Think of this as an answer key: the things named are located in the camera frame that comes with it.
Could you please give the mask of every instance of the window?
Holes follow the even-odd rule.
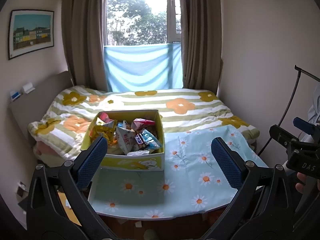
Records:
[[[181,41],[180,0],[108,0],[108,45]]]

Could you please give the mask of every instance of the picture frame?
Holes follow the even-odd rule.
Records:
[[[54,11],[12,10],[8,31],[8,59],[54,46]]]

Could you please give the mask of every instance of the green foliage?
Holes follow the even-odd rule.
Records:
[[[108,0],[109,45],[167,42],[166,12],[153,14],[145,0]]]

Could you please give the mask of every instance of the box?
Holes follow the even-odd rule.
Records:
[[[109,115],[110,119],[116,119],[118,122],[126,120],[131,123],[136,118],[144,118],[156,122],[156,131],[158,140],[162,143],[162,147],[149,155],[143,156],[127,156],[106,154],[101,162],[101,167],[111,170],[120,171],[163,171],[164,170],[164,132],[159,111],[151,110],[124,110],[124,111],[104,111]],[[84,136],[81,150],[86,150],[91,144],[90,132],[93,129],[98,113],[92,120],[89,128]]]

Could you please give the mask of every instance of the metal screw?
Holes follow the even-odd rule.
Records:
[[[252,161],[247,161],[245,165],[252,168],[254,166],[254,163]]]
[[[276,168],[277,168],[277,170],[279,170],[279,171],[282,171],[282,170],[283,170],[283,166],[280,165],[280,164],[277,164]]]
[[[65,161],[65,163],[64,163],[63,165],[65,165],[66,167],[69,167],[69,166],[71,166],[72,164],[73,164],[73,161],[67,160],[67,161]]]
[[[43,164],[38,164],[38,165],[36,166],[36,170],[41,170],[42,167],[43,167]]]

